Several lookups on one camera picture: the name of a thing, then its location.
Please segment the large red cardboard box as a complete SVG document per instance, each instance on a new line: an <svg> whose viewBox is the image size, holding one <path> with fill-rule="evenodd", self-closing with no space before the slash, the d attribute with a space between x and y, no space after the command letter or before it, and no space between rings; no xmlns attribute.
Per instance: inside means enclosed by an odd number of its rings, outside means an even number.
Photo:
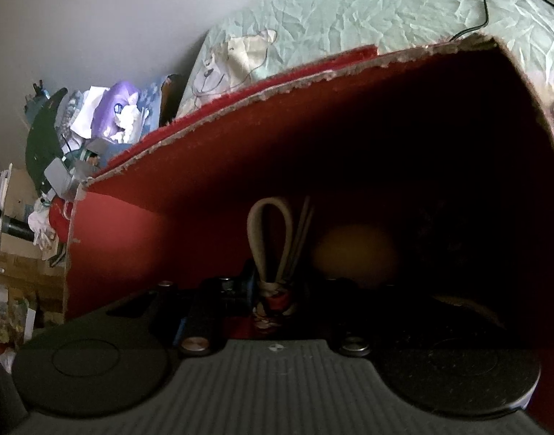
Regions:
<svg viewBox="0 0 554 435"><path fill-rule="evenodd" d="M258 332L248 213L286 201L291 313ZM378 229L381 276L322 272ZM370 48L225 95L77 192L67 325L27 364L63 434L538 434L554 409L554 123L495 38Z"/></svg>

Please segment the light green bed sheet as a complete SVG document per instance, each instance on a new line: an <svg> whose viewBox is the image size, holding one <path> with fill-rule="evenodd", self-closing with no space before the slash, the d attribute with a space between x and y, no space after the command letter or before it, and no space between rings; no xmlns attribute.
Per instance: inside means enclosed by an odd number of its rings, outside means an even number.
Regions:
<svg viewBox="0 0 554 435"><path fill-rule="evenodd" d="M539 96L554 102L554 6L543 0L259 0L213 26L178 109L364 45L385 54L472 26L503 40Z"/></svg>

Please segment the red strawberry plush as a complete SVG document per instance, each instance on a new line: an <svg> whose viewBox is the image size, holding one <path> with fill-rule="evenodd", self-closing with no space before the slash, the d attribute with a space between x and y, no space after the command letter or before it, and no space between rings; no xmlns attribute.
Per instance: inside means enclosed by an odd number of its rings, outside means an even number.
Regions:
<svg viewBox="0 0 554 435"><path fill-rule="evenodd" d="M55 196L49 207L49 223L52 229L63 244L67 243L69 238L71 214L74 204L71 201L65 201L59 196Z"/></svg>

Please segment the dark green paper fan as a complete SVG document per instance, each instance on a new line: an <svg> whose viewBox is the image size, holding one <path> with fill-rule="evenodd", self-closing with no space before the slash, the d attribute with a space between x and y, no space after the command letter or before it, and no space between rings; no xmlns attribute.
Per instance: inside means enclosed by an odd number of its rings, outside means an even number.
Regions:
<svg viewBox="0 0 554 435"><path fill-rule="evenodd" d="M37 194L46 191L45 169L54 159L63 157L55 122L60 104L66 95L67 89L63 87L45 99L35 114L27 136L25 166Z"/></svg>

